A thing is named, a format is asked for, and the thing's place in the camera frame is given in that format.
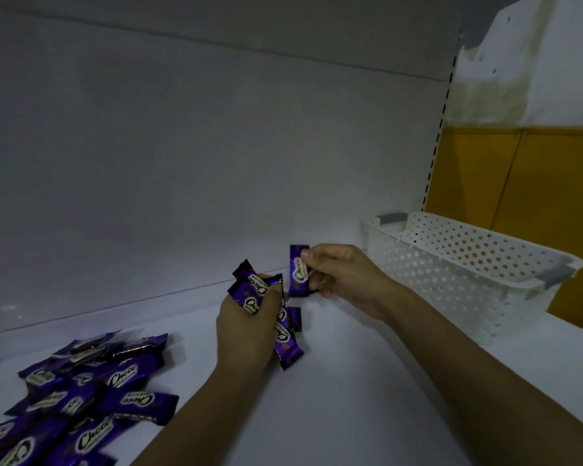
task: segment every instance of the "white plastic basket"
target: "white plastic basket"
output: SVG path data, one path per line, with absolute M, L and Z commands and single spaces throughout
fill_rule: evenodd
M 583 267 L 574 255 L 426 212 L 365 225 L 369 257 L 482 345 L 535 321 Z

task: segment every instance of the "yellow panel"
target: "yellow panel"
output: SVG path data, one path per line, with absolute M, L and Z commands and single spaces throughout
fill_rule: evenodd
M 523 134 L 492 228 L 583 258 L 583 131 Z M 583 327 L 583 270 L 550 312 Z
M 425 211 L 490 228 L 519 137 L 518 130 L 444 129 Z

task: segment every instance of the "forearm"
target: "forearm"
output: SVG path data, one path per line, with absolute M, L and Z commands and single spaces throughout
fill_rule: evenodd
M 483 464 L 583 465 L 583 424 L 575 417 L 412 291 L 395 288 L 383 304 L 386 322 L 451 406 Z
M 214 369 L 132 466 L 220 464 L 254 404 L 259 387 L 258 375 Z

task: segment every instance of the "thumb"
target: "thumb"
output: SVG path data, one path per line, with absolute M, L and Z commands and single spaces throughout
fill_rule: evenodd
M 283 288 L 281 283 L 272 284 L 266 291 L 257 317 L 264 317 L 265 319 L 276 320 L 279 316 L 281 305 L 283 304 Z
M 325 274 L 330 274 L 335 278 L 343 276 L 343 270 L 347 264 L 344 261 L 335 260 L 334 258 L 329 258 L 321 253 L 306 249 L 300 253 L 300 258 L 302 258 L 302 261 L 312 269 Z

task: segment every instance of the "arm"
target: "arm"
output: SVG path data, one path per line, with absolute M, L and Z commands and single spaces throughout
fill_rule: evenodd
M 312 289 L 389 325 L 455 412 L 484 465 L 583 465 L 583 424 L 480 348 L 359 249 L 322 244 L 303 261 Z
M 227 296 L 216 320 L 216 368 L 132 466 L 222 462 L 260 391 L 280 303 L 280 284 L 268 289 L 254 316 Z

